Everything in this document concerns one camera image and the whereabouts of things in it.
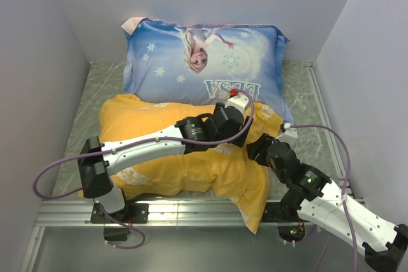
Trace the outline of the yellow Mickey Mouse pillowcase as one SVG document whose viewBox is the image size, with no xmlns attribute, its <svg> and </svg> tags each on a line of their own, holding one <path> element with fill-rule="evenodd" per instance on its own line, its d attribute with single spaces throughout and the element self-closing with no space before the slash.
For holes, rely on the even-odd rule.
<svg viewBox="0 0 408 272">
<path fill-rule="evenodd" d="M 99 138 L 120 141 L 160 131 L 214 106 L 146 103 L 133 94 L 107 100 L 99 111 Z M 175 196 L 213 190 L 238 206 L 246 227 L 257 233 L 270 190 L 269 169 L 250 160 L 245 147 L 220 144 L 205 152 L 169 156 L 124 168 L 112 176 L 128 199 L 141 194 Z"/>
</svg>

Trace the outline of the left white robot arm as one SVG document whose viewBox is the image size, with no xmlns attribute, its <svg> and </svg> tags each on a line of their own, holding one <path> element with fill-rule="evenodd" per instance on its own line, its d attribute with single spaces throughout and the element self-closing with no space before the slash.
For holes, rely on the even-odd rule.
<svg viewBox="0 0 408 272">
<path fill-rule="evenodd" d="M 162 157 L 205 152 L 222 143 L 244 144 L 250 127 L 245 116 L 249 101 L 218 103 L 213 113 L 186 117 L 158 132 L 133 139 L 100 142 L 97 136 L 85 141 L 77 159 L 83 196 L 99 201 L 108 218 L 122 222 L 128 216 L 126 198 L 111 177 L 134 165 Z"/>
</svg>

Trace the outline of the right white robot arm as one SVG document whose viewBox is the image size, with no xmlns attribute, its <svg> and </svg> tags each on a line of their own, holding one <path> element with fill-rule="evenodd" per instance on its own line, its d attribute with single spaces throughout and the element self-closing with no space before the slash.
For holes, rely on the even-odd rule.
<svg viewBox="0 0 408 272">
<path fill-rule="evenodd" d="M 326 174 L 301 162 L 288 143 L 268 134 L 247 145 L 250 160 L 270 168 L 287 187 L 280 201 L 286 220 L 298 217 L 342 239 L 374 271 L 397 271 L 407 251 L 407 225 L 395 225 L 368 210 Z"/>
</svg>

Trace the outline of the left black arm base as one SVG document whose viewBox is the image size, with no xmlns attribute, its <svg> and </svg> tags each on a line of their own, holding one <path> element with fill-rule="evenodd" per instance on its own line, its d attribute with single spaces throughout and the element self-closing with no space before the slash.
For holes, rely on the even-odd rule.
<svg viewBox="0 0 408 272">
<path fill-rule="evenodd" d="M 94 203 L 90 217 L 90 224 L 103 226 L 103 239 L 107 245 L 122 250 L 141 247 L 145 241 L 145 234 L 135 225 L 146 224 L 149 215 L 149 205 L 146 203 L 126 203 L 123 210 L 108 213 L 100 203 Z M 132 233 L 141 238 L 136 245 L 126 245 Z"/>
</svg>

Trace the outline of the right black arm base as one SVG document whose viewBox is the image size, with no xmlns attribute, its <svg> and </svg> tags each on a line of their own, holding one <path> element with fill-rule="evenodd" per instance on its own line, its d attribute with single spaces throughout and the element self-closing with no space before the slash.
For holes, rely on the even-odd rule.
<svg viewBox="0 0 408 272">
<path fill-rule="evenodd" d="M 299 243 L 305 238 L 304 221 L 297 212 L 280 202 L 267 202 L 261 217 L 265 224 L 275 224 L 279 237 L 289 243 Z"/>
</svg>

